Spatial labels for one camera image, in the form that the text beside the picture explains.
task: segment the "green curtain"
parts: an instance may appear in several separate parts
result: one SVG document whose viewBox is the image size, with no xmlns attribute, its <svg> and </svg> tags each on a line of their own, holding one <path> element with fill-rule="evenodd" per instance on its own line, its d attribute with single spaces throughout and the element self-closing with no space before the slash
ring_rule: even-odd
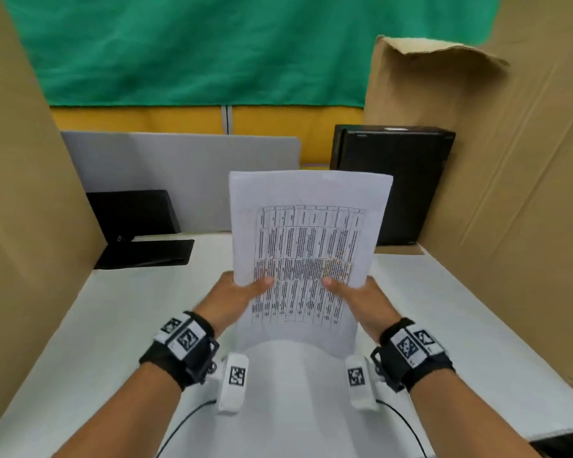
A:
<svg viewBox="0 0 573 458">
<path fill-rule="evenodd" d="M 363 106 L 374 38 L 478 44 L 499 0 L 4 0 L 54 106 Z"/>
</svg>

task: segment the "person's left hand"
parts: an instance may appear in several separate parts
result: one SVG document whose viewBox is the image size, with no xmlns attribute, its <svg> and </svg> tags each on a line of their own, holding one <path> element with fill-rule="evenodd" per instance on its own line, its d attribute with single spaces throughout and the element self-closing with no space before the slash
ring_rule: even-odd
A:
<svg viewBox="0 0 573 458">
<path fill-rule="evenodd" d="M 274 278 L 264 277 L 246 286 L 238 286 L 233 282 L 233 272 L 225 272 L 193 311 L 210 323 L 216 339 L 240 318 L 251 299 L 263 294 L 273 284 Z"/>
</svg>

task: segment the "paper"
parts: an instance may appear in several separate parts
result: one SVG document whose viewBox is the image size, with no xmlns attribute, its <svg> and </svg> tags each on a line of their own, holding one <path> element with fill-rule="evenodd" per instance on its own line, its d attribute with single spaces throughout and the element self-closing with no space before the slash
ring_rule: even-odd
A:
<svg viewBox="0 0 573 458">
<path fill-rule="evenodd" d="M 237 350 L 292 339 L 340 358 L 354 352 L 357 323 L 320 280 L 365 283 L 392 179 L 347 171 L 230 173 L 234 279 L 275 278 L 238 320 Z"/>
</svg>

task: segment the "wristband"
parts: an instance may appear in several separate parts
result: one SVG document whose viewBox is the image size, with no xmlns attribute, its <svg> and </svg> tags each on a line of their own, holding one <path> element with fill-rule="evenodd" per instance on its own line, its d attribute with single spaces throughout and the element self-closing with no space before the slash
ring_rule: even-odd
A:
<svg viewBox="0 0 573 458">
<path fill-rule="evenodd" d="M 408 392 L 427 374 L 438 369 L 454 371 L 445 349 L 429 331 L 402 318 L 380 336 L 381 346 L 371 354 L 376 372 L 395 392 Z"/>
<path fill-rule="evenodd" d="M 184 390 L 204 383 L 207 373 L 214 371 L 212 359 L 218 349 L 212 325 L 197 313 L 185 311 L 161 327 L 139 363 L 155 364 Z"/>
</svg>

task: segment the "tabletop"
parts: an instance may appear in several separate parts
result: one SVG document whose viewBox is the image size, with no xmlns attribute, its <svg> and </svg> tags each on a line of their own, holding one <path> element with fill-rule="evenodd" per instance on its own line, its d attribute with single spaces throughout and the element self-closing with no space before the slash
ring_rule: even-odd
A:
<svg viewBox="0 0 573 458">
<path fill-rule="evenodd" d="M 231 235 L 195 239 L 186 266 L 95 270 L 0 420 L 0 458 L 49 457 L 138 365 L 164 321 L 192 308 L 231 268 Z M 446 346 L 459 375 L 529 440 L 573 431 L 573 389 L 430 255 L 374 256 L 370 272 L 397 309 Z M 220 353 L 234 346 L 230 329 Z M 359 329 L 357 351 L 374 343 Z M 392 412 L 361 413 L 348 400 L 341 360 L 292 341 L 252 347 L 242 410 L 200 410 L 165 458 L 292 456 L 418 458 L 411 432 Z M 187 389 L 168 428 L 215 393 Z M 378 385 L 433 451 L 405 392 Z"/>
</svg>

